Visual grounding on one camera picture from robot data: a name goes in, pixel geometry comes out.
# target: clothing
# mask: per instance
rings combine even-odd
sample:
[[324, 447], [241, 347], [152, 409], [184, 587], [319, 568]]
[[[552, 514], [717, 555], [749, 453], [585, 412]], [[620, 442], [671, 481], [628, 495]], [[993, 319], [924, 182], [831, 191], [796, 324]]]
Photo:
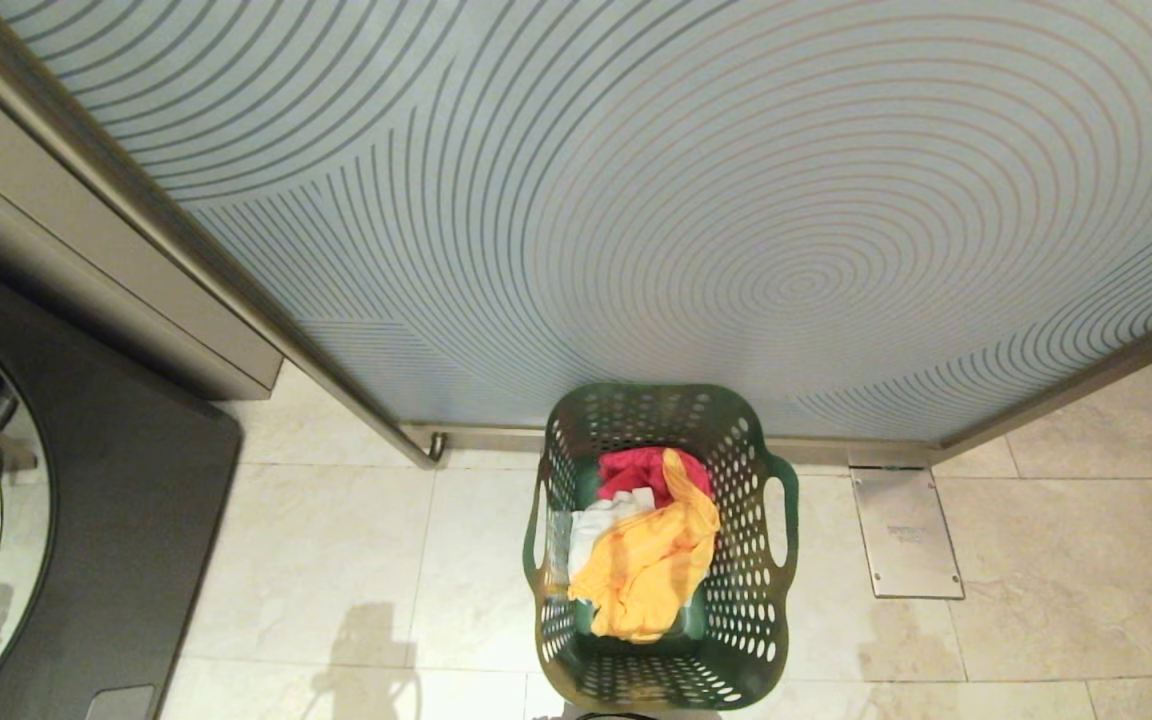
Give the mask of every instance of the clothing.
[[573, 511], [573, 529], [568, 536], [567, 577], [575, 577], [594, 552], [594, 543], [617, 521], [634, 515], [652, 511], [655, 501], [652, 488], [635, 488], [631, 492], [617, 492], [612, 500], [599, 500], [585, 510]]
[[696, 487], [681, 452], [666, 448], [660, 467], [673, 502], [619, 521], [571, 576], [567, 597], [594, 604], [596, 635], [659, 639], [708, 573], [718, 509]]
[[[664, 471], [660, 469], [665, 450], [664, 447], [636, 447], [634, 450], [608, 452], [599, 457], [598, 473], [602, 476], [602, 487], [598, 490], [598, 497], [609, 500], [616, 497], [617, 492], [651, 487], [655, 493], [657, 507], [673, 502], [664, 479]], [[705, 470], [705, 465], [683, 450], [675, 452], [682, 458], [682, 465], [691, 483], [695, 483], [705, 497], [714, 497], [713, 488], [708, 486], [708, 471]]]

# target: green laundry basket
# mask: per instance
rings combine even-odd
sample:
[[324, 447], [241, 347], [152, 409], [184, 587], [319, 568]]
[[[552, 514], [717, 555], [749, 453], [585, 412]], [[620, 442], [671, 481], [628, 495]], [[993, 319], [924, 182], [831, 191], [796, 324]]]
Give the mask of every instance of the green laundry basket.
[[[659, 642], [632, 644], [590, 632], [588, 602], [567, 600], [571, 510], [598, 498], [605, 452], [668, 446], [704, 462], [721, 528], [714, 560], [675, 626]], [[764, 486], [785, 487], [783, 564], [773, 559]], [[535, 562], [545, 493], [545, 552]], [[568, 393], [545, 427], [531, 518], [522, 547], [536, 602], [536, 653], [573, 705], [599, 711], [735, 710], [771, 692], [785, 669], [785, 597], [797, 560], [794, 469], [767, 452], [748, 402], [718, 386], [590, 384]]]

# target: tile floor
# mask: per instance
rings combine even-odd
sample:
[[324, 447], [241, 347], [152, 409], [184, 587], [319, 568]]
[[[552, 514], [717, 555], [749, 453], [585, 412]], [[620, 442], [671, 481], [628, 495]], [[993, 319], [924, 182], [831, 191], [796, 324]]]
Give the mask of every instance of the tile floor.
[[[227, 409], [247, 445], [165, 720], [579, 714], [518, 568], [535, 455], [412, 470], [291, 365]], [[1152, 366], [933, 471], [968, 598], [874, 600], [846, 470], [803, 468], [786, 674], [722, 717], [1152, 719]]]

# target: concentric circle pattern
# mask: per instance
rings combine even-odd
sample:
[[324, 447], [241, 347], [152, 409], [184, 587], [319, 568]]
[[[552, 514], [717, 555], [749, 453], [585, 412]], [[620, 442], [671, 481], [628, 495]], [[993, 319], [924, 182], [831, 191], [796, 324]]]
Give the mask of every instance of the concentric circle pattern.
[[3, 0], [408, 420], [937, 439], [1152, 331], [1152, 3]]

